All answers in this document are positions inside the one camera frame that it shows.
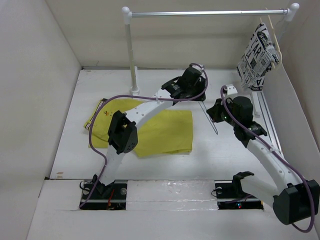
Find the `blue transparent plastic hanger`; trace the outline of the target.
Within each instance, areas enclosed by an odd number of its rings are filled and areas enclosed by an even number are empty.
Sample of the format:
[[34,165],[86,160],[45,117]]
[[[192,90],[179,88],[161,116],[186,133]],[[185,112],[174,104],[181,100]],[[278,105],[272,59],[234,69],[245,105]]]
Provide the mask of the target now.
[[199,102],[199,105],[200,105],[200,107],[201,107],[204,115],[206,116],[209,124],[211,125],[212,129],[214,130],[215,134],[218,135],[218,134],[219,134],[218,129],[216,128],[215,124],[213,123],[212,118],[208,115],[208,113],[207,113],[207,108],[206,108],[206,106],[205,106],[205,103],[204,103],[203,101],[200,101],[200,102]]

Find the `yellow trousers with striped trim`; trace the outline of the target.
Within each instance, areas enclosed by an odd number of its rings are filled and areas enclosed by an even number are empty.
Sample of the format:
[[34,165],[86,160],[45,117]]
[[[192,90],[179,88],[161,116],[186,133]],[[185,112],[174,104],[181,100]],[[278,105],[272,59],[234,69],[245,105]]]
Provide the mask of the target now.
[[[125,112],[141,104],[141,100],[115,99],[97,115],[92,129],[92,145],[108,147],[108,130],[116,111]],[[193,148],[193,116],[190,110],[163,110],[148,120],[137,132],[138,144],[133,149],[139,157],[190,153]]]

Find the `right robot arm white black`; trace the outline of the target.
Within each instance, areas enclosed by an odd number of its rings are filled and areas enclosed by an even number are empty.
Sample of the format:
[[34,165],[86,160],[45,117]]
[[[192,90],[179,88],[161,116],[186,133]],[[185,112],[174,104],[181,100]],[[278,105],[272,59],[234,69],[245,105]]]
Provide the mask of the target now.
[[320,186],[305,179],[267,142],[266,130],[253,120],[253,104],[244,96],[216,99],[207,110],[213,122],[226,122],[233,127],[235,137],[251,152],[271,176],[274,186],[260,180],[253,172],[233,176],[231,191],[237,197],[252,195],[272,207],[278,220],[293,225],[319,211]]

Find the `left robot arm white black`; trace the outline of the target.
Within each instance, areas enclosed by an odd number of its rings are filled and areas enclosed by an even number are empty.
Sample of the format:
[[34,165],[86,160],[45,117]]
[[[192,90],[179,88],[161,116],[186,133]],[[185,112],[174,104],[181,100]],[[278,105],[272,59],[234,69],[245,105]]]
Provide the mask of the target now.
[[191,63],[181,76],[164,83],[152,97],[143,97],[143,103],[125,112],[116,111],[107,132],[107,153],[101,154],[104,164],[92,178],[95,194],[103,199],[111,194],[116,171],[125,154],[137,146],[138,131],[147,121],[179,102],[202,101],[207,87],[205,68]]

